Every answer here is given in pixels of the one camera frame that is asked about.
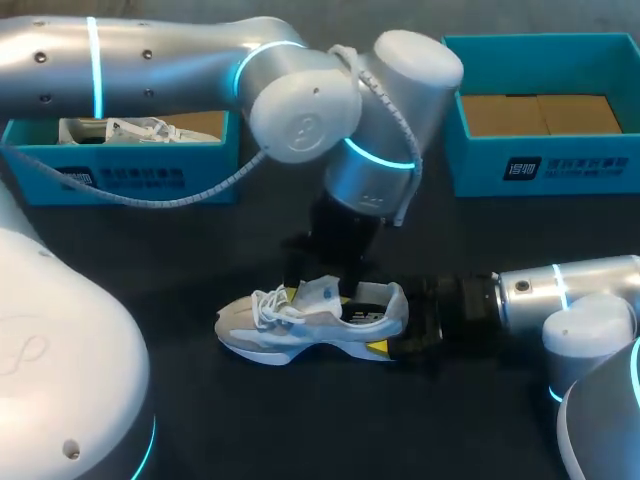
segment black surface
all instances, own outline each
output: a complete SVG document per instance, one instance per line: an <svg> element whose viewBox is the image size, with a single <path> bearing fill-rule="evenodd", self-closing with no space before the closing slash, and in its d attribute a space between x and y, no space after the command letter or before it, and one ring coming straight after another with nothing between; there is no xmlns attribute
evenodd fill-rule
<svg viewBox="0 0 640 480"><path fill-rule="evenodd" d="M374 254L398 273L505 271L640 251L636 197L455 200L438 150L401 231ZM233 207L37 209L49 247L114 293L147 340L159 479L565 479L544 387L495 359L438 381L315 350L249 364L212 338L217 309L279 282L321 165L269 163Z"/></svg>

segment robotic arm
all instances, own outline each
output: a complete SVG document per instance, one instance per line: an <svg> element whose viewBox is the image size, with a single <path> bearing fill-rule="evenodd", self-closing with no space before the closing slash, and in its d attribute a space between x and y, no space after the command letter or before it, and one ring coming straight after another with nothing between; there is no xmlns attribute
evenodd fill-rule
<svg viewBox="0 0 640 480"><path fill-rule="evenodd" d="M11 18L0 20L0 49L5 119L241 111L271 158L325 157L311 231L291 244L356 272L347 294L378 227L417 188L416 160L462 78L459 59L419 34L387 32L361 55L323 53L273 18ZM1 183L0 193L10 199ZM0 476L148 478L156 423L142 336L24 225L0 202L0 267L11 272L0 278Z"/></svg>
<svg viewBox="0 0 640 480"><path fill-rule="evenodd" d="M463 70L452 52L419 34L386 32L372 51L357 56L344 49L323 53L274 18L209 26L21 17L0 21L0 49L0 105L7 119L241 111L271 158L302 163L326 157L311 231L291 243L346 269L346 296L357 285L379 226L404 208L408 189L419 179L416 152L408 145L422 152L433 139ZM0 435L3 449L9 448L0 460L2 474L143 478L155 420L148 360L135 323L33 234L7 227L11 219L3 215L0 265L13 274L3 283L3 308L10 315L1 318L0 331L1 341L10 339L0 349L0 430L9 434ZM298 260L294 256L291 265ZM438 321L432 331L446 339L464 335L469 326L478 327L473 332L488 327L539 342L547 319L596 294L617 298L635 319L639 265L629 256L441 277L433 285ZM285 283L296 285L298 275L292 267ZM618 315L616 308L597 312ZM72 339L60 333L70 330L77 333ZM112 348L121 350L118 362ZM611 358L601 355L601 365L593 373L585 370L565 395L558 438L572 480L640 477L639 349L636 342ZM72 361L80 355L83 365ZM86 385L96 378L100 385L90 391ZM60 385L73 391L78 407L72 415L64 414L70 403ZM111 387L117 401L109 392L95 394ZM34 412L48 416L36 418Z"/></svg>
<svg viewBox="0 0 640 480"><path fill-rule="evenodd" d="M463 73L423 35L390 31L371 52L324 53L267 17L213 26L21 17L0 22L0 48L9 52L0 60L7 118L241 111L271 158L326 157L310 232L288 246L344 272L345 296L380 225L402 223L421 153ZM297 277L288 271L285 282Z"/></svg>

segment cardboard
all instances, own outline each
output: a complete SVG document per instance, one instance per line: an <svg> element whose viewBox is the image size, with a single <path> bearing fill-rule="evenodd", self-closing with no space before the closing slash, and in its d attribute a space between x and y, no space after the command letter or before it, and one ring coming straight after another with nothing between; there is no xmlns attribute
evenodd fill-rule
<svg viewBox="0 0 640 480"><path fill-rule="evenodd" d="M158 118L177 128L206 133L220 139L224 135L225 112L186 113Z"/></svg>
<svg viewBox="0 0 640 480"><path fill-rule="evenodd" d="M603 95L465 95L474 137L621 134Z"/></svg>
<svg viewBox="0 0 640 480"><path fill-rule="evenodd" d="M539 95L538 103L551 135L622 133L603 95Z"/></svg>
<svg viewBox="0 0 640 480"><path fill-rule="evenodd" d="M535 96L467 95L462 104L474 137L549 134Z"/></svg>

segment blue shoebox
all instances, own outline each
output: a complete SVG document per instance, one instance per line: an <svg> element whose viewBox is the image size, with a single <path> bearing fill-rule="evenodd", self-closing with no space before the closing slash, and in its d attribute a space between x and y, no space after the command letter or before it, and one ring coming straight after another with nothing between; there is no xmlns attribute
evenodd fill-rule
<svg viewBox="0 0 640 480"><path fill-rule="evenodd" d="M445 124L457 196L640 192L640 55L629 35L447 36L443 43L465 67ZM563 97L573 105L568 113L544 116L567 103ZM466 100L482 98L494 107L500 99L497 110L510 114L524 106L517 120L496 119L491 108L474 112L480 130L502 121L511 133L472 134ZM519 121L533 124L527 134L513 133ZM572 121L605 127L581 131Z"/></svg>
<svg viewBox="0 0 640 480"><path fill-rule="evenodd" d="M57 145L58 120L12 120L3 142L101 190L144 200L202 192L238 170L239 119L228 112L164 118L178 128L209 133L219 143ZM79 192L5 154L31 205L116 205ZM233 188L202 203L233 203Z"/></svg>

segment sneaker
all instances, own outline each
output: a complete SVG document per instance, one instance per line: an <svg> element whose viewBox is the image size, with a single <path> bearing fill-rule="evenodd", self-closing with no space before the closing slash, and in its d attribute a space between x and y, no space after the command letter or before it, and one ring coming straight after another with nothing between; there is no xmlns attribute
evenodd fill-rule
<svg viewBox="0 0 640 480"><path fill-rule="evenodd" d="M356 358L389 360L367 344L404 331L409 305L402 288L362 282L354 298L344 302L338 282L333 276L303 282L293 300L282 285L269 293L256 290L218 312L218 339L238 355L267 365L286 365L318 343Z"/></svg>
<svg viewBox="0 0 640 480"><path fill-rule="evenodd" d="M58 125L60 145L139 143L220 143L213 135L176 128L154 117L63 118Z"/></svg>

